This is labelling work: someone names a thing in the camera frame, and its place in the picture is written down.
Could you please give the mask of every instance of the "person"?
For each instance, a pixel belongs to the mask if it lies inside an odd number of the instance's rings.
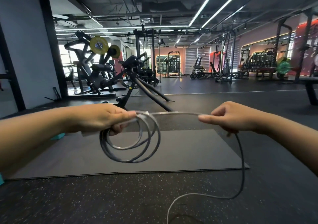
[[[136,116],[112,104],[61,107],[0,121],[0,172],[30,149],[60,133],[97,132],[111,128],[115,135],[122,122]],[[238,103],[225,102],[198,117],[229,133],[253,131],[274,139],[318,175],[318,131],[286,118]]]

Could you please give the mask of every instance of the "gray mat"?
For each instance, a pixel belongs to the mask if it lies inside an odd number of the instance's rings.
[[[112,142],[125,147],[131,145],[137,136],[137,132],[121,133],[112,137]],[[157,137],[154,136],[145,156],[154,149],[156,140]],[[128,159],[140,152],[138,147],[133,150],[116,150],[114,153]],[[229,169],[241,169],[241,158],[211,129],[162,131],[157,152],[142,163],[115,162],[102,151],[99,135],[83,137],[80,133],[75,133],[65,136],[55,144],[48,143],[46,149],[42,146],[33,150],[28,159],[12,166],[4,172],[4,176],[6,179],[27,179]]]

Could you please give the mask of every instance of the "forearm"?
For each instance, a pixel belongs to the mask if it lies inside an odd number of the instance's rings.
[[[266,117],[264,128],[266,135],[318,175],[318,131],[273,114]]]
[[[63,133],[69,125],[67,108],[0,121],[0,171],[43,141]]]

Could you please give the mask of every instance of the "cable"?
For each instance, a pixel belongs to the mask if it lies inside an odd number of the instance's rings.
[[[160,133],[160,129],[159,129],[159,124],[158,124],[157,120],[154,117],[155,115],[176,115],[176,114],[186,114],[186,115],[195,115],[195,116],[205,115],[203,113],[187,113],[187,112],[149,113],[149,112],[136,111],[136,113],[137,113],[137,116],[136,116],[135,119],[125,122],[125,123],[130,123],[130,122],[135,122],[136,121],[138,126],[139,126],[139,136],[138,136],[137,141],[133,145],[130,145],[128,147],[115,146],[115,145],[113,145],[113,143],[109,139],[109,131],[110,131],[110,129],[106,129],[106,130],[103,130],[103,131],[100,132],[100,143],[101,143],[102,150],[104,151],[104,153],[110,159],[112,159],[112,160],[114,160],[116,162],[121,162],[121,163],[140,163],[140,162],[146,161],[147,159],[151,158],[155,154],[155,152],[159,148],[160,141],[161,141],[161,133]],[[153,122],[153,124],[154,124],[154,128],[153,128],[152,131],[150,130],[150,127],[149,127],[149,124],[148,124],[147,120],[151,120]],[[144,125],[146,126],[145,130],[148,133],[148,138],[145,139],[142,142],[139,142],[141,140],[141,138],[142,138],[142,133],[143,133],[143,129],[141,127],[141,123],[144,123]],[[150,145],[151,138],[153,137],[155,132],[158,133],[158,141],[157,141],[155,149],[153,150],[153,152],[151,154],[149,154],[149,156],[139,159],[147,151],[147,149],[148,149],[148,147]],[[243,149],[242,149],[242,145],[241,145],[241,142],[240,142],[240,139],[239,139],[238,135],[235,134],[235,137],[236,137],[236,140],[237,140],[237,142],[239,144],[239,149],[240,149],[240,152],[241,152],[241,160],[242,160],[242,181],[241,181],[241,186],[240,186],[239,191],[235,195],[229,196],[229,197],[226,197],[226,196],[214,196],[214,195],[200,194],[200,193],[188,193],[188,194],[181,195],[181,196],[177,197],[171,203],[171,205],[170,205],[170,207],[168,209],[168,212],[167,212],[167,224],[169,224],[169,212],[170,212],[173,204],[180,198],[183,198],[183,197],[186,197],[186,196],[189,196],[189,195],[199,195],[199,196],[205,196],[205,197],[209,197],[209,198],[230,200],[230,199],[236,198],[239,194],[241,194],[241,192],[244,189],[244,182],[245,182],[244,155],[243,155]],[[144,143],[146,143],[146,145],[145,145],[145,148],[141,151],[141,153],[138,154],[136,157],[134,157],[132,159],[129,159],[129,160],[121,160],[120,158],[116,157],[113,153],[111,153],[110,149],[109,149],[109,146],[110,146],[110,147],[112,147],[112,148],[114,148],[116,150],[130,150],[130,149],[137,148],[137,147],[143,145]]]

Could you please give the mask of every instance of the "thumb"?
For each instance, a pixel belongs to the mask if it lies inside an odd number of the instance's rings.
[[[126,121],[133,119],[136,116],[137,116],[137,113],[135,111],[114,113],[114,114],[112,114],[110,124],[114,125],[114,124],[126,122]]]
[[[224,117],[217,117],[213,115],[200,115],[199,121],[203,123],[209,123],[214,125],[221,125],[224,121]]]

